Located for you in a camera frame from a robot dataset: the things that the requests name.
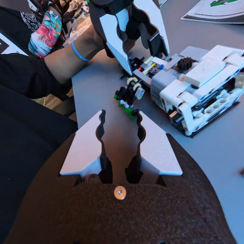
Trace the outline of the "black and white printed tag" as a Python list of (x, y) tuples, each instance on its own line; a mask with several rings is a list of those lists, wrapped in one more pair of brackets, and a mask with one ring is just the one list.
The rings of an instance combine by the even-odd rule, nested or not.
[(18, 46), (11, 42), (7, 37), (0, 33), (0, 54), (19, 53), (28, 56)]

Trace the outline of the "white lego car model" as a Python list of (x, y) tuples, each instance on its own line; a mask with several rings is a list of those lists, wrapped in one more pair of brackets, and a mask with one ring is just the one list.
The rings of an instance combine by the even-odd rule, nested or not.
[(193, 138), (237, 106), (243, 95), (243, 49), (188, 46), (165, 59), (144, 59), (130, 59), (133, 75), (128, 78), (141, 80), (142, 88), (186, 137)]

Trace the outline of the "black lego panel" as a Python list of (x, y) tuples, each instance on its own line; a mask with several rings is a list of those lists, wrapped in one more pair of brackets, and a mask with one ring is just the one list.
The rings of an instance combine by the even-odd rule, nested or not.
[(156, 31), (149, 39), (148, 39), (148, 46), (151, 56), (162, 58), (163, 51), (162, 51), (162, 38), (160, 36), (159, 31)]

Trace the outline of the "person's black shirt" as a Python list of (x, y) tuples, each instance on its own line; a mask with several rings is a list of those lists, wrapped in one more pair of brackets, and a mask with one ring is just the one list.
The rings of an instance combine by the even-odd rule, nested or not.
[(78, 129), (75, 121), (34, 99), (65, 94), (44, 59), (18, 53), (0, 56), (0, 242), (13, 225), (33, 178), (47, 159)]

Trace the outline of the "black printed shirt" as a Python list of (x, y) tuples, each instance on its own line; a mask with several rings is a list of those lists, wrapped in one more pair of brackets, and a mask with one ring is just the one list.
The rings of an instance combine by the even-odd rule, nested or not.
[(35, 32), (41, 24), (34, 14), (29, 14), (6, 7), (0, 7), (0, 28), (22, 51), (33, 56), (28, 49), (31, 34)]

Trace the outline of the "person's left hand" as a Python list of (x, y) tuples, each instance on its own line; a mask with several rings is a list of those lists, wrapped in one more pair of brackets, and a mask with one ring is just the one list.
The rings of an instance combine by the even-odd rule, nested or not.
[(98, 52), (104, 49), (103, 39), (91, 25), (75, 41), (74, 47), (84, 59), (91, 60)]

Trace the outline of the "person's left forearm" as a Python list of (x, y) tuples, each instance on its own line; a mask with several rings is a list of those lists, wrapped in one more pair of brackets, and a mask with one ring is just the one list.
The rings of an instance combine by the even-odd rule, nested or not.
[(49, 54), (45, 57), (44, 61), (52, 75), (60, 84), (67, 83), (87, 63), (74, 53), (71, 44)]

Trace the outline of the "blue wristband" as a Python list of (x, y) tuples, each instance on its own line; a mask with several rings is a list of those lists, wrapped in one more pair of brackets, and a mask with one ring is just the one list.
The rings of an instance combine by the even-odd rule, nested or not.
[(73, 49), (74, 53), (75, 53), (81, 60), (83, 60), (84, 62), (89, 62), (89, 61), (91, 61), (91, 59), (86, 59), (86, 58), (84, 58), (83, 56), (81, 56), (81, 55), (79, 54), (79, 52), (76, 50), (76, 48), (75, 48), (75, 46), (74, 46), (74, 42), (75, 42), (75, 40), (72, 41), (72, 49)]

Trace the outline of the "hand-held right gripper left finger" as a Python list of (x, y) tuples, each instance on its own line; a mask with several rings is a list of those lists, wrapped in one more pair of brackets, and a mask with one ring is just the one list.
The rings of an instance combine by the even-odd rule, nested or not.
[(99, 110), (75, 133), (60, 175), (112, 176), (112, 165), (102, 141), (105, 114), (104, 109)]

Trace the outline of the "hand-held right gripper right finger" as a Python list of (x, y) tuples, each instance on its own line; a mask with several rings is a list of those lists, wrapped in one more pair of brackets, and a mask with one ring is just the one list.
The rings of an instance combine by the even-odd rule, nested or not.
[(125, 169), (126, 176), (182, 176), (183, 171), (166, 132), (140, 110), (137, 115), (139, 144), (136, 156)]

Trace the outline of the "clear plastic parts bags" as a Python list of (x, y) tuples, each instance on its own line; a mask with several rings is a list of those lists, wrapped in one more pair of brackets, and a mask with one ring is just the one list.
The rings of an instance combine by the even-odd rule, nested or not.
[(71, 0), (68, 1), (68, 4), (69, 6), (64, 12), (62, 22), (62, 28), (65, 33), (63, 47), (70, 45), (92, 26), (87, 1)]

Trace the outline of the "lego instruction booklet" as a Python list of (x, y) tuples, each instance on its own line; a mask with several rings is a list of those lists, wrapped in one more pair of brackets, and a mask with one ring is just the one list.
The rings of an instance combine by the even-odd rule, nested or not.
[(244, 24), (243, 0), (201, 0), (181, 20)]

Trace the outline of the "small black green lego subassembly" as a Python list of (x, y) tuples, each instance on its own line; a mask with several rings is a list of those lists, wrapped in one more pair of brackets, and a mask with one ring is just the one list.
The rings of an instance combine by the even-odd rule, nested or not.
[(120, 90), (115, 92), (114, 99), (118, 101), (119, 107), (129, 116), (130, 120), (135, 120), (139, 111), (133, 108), (135, 100), (140, 100), (145, 93), (140, 81), (136, 77), (128, 78), (126, 86), (120, 87)]

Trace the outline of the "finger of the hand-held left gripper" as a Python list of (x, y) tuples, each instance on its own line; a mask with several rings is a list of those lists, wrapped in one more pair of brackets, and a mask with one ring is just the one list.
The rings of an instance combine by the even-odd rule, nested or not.
[(125, 51), (123, 32), (126, 30), (129, 21), (128, 9), (122, 9), (117, 14), (105, 14), (99, 18), (103, 32), (106, 38), (106, 45), (114, 57), (118, 60), (124, 70), (132, 75), (132, 68), (129, 62), (129, 57)]
[(149, 49), (148, 39), (159, 31), (162, 38), (163, 56), (169, 55), (169, 43), (158, 1), (133, 1), (133, 40), (141, 37), (144, 47)]

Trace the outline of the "floral cloth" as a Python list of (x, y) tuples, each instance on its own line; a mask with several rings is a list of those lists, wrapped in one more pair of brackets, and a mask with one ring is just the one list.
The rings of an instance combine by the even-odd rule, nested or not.
[(44, 59), (53, 49), (61, 34), (62, 18), (58, 11), (49, 7), (40, 27), (31, 34), (28, 50), (36, 57)]

